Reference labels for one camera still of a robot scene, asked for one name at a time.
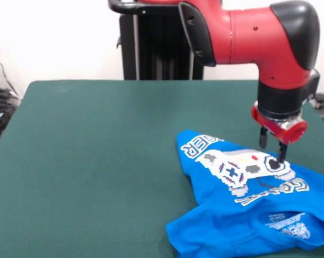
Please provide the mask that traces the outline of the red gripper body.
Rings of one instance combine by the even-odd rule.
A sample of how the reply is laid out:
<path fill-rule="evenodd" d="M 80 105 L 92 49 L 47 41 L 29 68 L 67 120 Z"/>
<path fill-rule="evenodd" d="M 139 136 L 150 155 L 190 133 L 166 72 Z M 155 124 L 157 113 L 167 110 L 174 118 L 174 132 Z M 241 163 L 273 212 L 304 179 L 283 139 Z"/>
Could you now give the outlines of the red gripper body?
<path fill-rule="evenodd" d="M 253 119 L 268 132 L 272 133 L 280 142 L 289 145 L 298 141 L 306 132 L 308 124 L 302 119 L 302 112 L 291 120 L 272 120 L 264 117 L 258 111 L 258 102 L 255 101 L 251 114 Z"/>

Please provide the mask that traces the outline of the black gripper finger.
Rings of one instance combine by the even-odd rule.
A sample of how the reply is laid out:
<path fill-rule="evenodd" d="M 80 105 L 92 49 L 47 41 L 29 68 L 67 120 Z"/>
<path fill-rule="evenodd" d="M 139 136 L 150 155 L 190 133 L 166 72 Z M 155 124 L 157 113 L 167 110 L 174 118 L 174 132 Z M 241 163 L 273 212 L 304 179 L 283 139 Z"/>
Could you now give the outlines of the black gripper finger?
<path fill-rule="evenodd" d="M 287 148 L 288 148 L 287 144 L 281 141 L 279 142 L 279 151 L 278 151 L 278 158 L 277 158 L 277 161 L 279 163 L 284 163 L 286 158 Z"/>
<path fill-rule="evenodd" d="M 261 127 L 260 136 L 259 136 L 259 145 L 262 149 L 266 148 L 267 145 L 267 129 L 265 127 Z"/>

